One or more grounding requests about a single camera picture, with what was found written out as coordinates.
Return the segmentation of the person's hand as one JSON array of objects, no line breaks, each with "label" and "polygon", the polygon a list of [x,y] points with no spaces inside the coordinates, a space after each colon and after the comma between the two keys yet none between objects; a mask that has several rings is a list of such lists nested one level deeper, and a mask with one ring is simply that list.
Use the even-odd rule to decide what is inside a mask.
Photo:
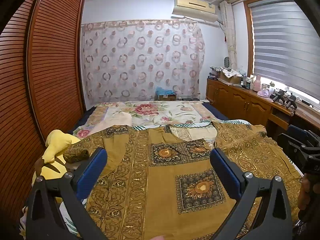
[{"label": "person's hand", "polygon": [[307,205],[310,203],[310,192],[319,193],[319,184],[315,184],[311,186],[311,182],[309,180],[309,175],[304,174],[301,182],[300,192],[298,196],[298,208],[300,210],[305,210]]}]

